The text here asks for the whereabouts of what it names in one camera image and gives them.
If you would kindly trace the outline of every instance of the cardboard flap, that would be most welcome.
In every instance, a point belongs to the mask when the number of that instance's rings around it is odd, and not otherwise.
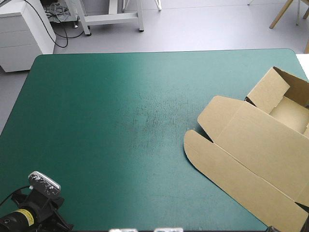
[[[282,100],[289,87],[276,70],[271,68],[247,97],[259,109],[269,114]]]
[[[309,138],[309,124],[307,125],[307,129],[304,132],[304,136],[306,136],[307,138]]]
[[[277,67],[274,70],[285,80],[290,86],[289,90],[285,93],[285,96],[301,106],[309,106],[309,83],[302,80],[292,74],[289,74]]]
[[[299,232],[308,214],[271,184],[193,130],[184,136],[190,162],[267,226]]]
[[[309,183],[301,191],[300,195],[296,199],[296,202],[305,206],[309,206]]]
[[[209,137],[215,141],[233,114],[243,104],[244,101],[215,96],[198,116],[197,121]]]
[[[213,140],[218,146],[295,201],[309,180],[308,139],[245,101],[228,112],[223,125],[221,114],[199,123],[220,128]]]

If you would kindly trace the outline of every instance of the yellow label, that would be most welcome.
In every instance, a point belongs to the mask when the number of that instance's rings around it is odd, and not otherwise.
[[[34,218],[28,210],[17,209],[15,212],[19,212],[19,213],[23,214],[27,218],[29,226],[32,226],[34,224]]]

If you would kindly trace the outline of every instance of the gray floor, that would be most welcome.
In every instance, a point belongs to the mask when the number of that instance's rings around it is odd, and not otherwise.
[[[90,15],[105,13],[108,1],[84,1]],[[296,22],[296,1],[277,26],[269,25],[285,0],[162,0],[159,12],[154,0],[143,0],[145,32],[138,24],[93,26],[92,36],[69,41],[67,48],[55,47],[55,53],[111,53],[193,51],[256,48],[290,48],[303,53],[309,37],[309,19]],[[128,10],[136,8],[134,0]],[[301,15],[307,6],[301,3]],[[72,29],[76,35],[82,29]],[[62,33],[56,25],[55,30]],[[28,72],[5,73],[0,69],[0,132],[11,112]]]

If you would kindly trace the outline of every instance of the wooden chair leg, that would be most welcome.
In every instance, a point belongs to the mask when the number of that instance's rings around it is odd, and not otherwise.
[[[303,19],[307,19],[307,18],[308,18],[308,16],[309,16],[309,7],[308,7],[308,9],[307,9],[306,13],[304,14]]]
[[[270,24],[269,28],[273,29],[274,26],[278,23],[278,21],[281,19],[282,15],[285,13],[285,11],[289,8],[289,6],[291,5],[291,3],[293,2],[293,0],[287,0],[287,2],[285,3],[285,5],[282,7],[282,9],[279,11],[277,17],[275,18],[275,20]]]
[[[309,40],[307,42],[307,46],[306,46],[306,49],[305,49],[305,54],[308,54],[309,53]]]

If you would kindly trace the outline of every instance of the white table frame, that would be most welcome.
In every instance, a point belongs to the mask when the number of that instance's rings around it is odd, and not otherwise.
[[[91,25],[128,23],[128,22],[135,22],[135,21],[139,22],[140,32],[144,31],[141,0],[136,0],[137,12],[118,14],[117,12],[118,0],[110,0],[108,14],[90,15],[90,16],[87,16],[82,0],[75,0],[75,3],[76,3],[75,5],[77,8],[78,16],[82,23],[84,32],[88,36],[91,35],[91,32],[90,32]]]

